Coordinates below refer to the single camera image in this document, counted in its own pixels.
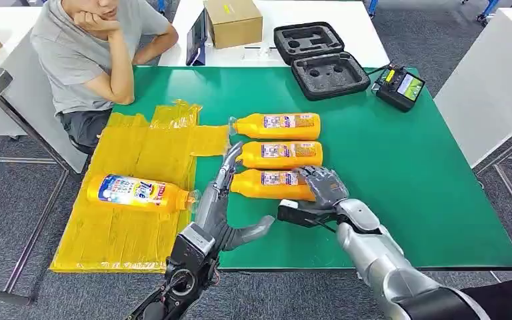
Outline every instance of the gray t-shirt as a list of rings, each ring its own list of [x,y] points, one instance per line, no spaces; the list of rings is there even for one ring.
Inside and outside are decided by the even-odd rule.
[[[160,35],[169,22],[146,0],[120,0],[117,20],[134,57],[141,35]],[[83,84],[101,72],[111,74],[109,42],[76,26],[61,6],[61,0],[48,0],[42,7],[31,34],[31,42],[48,75],[56,114],[99,111],[113,104]]]

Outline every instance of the man's hand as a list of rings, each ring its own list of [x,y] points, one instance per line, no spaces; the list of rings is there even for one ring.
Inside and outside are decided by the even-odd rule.
[[[85,11],[76,13],[73,16],[73,21],[75,25],[93,34],[104,33],[109,35],[121,28],[121,25],[116,20],[103,20],[99,15]]]

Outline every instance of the orange bottle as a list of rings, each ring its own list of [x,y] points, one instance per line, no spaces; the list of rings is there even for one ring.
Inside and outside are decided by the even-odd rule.
[[[242,146],[246,168],[293,169],[302,165],[322,165],[323,147],[315,141],[248,142]]]
[[[199,192],[184,191],[171,183],[120,175],[96,175],[87,187],[87,198],[145,211],[173,213],[193,209],[193,204],[199,200]]]
[[[321,132],[321,120],[316,113],[254,113],[242,119],[230,118],[232,134],[257,139],[315,140]]]
[[[231,191],[250,198],[315,200],[303,178],[292,171],[248,169],[234,176]]]

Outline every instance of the floor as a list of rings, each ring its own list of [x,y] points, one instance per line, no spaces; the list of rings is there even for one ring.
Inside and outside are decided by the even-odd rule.
[[[381,0],[374,26],[392,60],[415,66],[434,95],[476,39],[474,22],[486,0]],[[500,6],[508,7],[507,1]],[[176,2],[167,3],[173,17]],[[0,155],[45,156],[21,137],[0,137]],[[512,179],[512,161],[504,168]],[[60,171],[47,165],[0,165],[0,288],[14,267]],[[497,174],[483,175],[485,192],[512,240],[512,200]],[[0,304],[2,319],[123,319],[160,282],[157,274],[58,274],[47,270],[69,218],[80,181],[70,177],[15,292],[28,307]],[[430,272],[458,288],[512,279],[510,272]],[[225,273],[187,319],[382,319],[369,288],[354,272]]]

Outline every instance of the bottle label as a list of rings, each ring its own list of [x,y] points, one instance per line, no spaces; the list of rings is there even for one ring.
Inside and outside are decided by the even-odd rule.
[[[144,181],[120,175],[108,175],[99,188],[99,200],[124,205],[154,203],[160,205],[165,183]]]
[[[263,185],[298,185],[297,174],[291,171],[262,171]]]
[[[312,126],[313,115],[310,113],[264,116],[264,128],[297,128]]]
[[[262,158],[284,158],[290,156],[287,145],[279,143],[262,144]]]
[[[317,148],[314,142],[292,143],[291,152],[296,157],[314,157],[317,155]]]
[[[263,143],[262,158],[314,157],[317,154],[315,143]]]

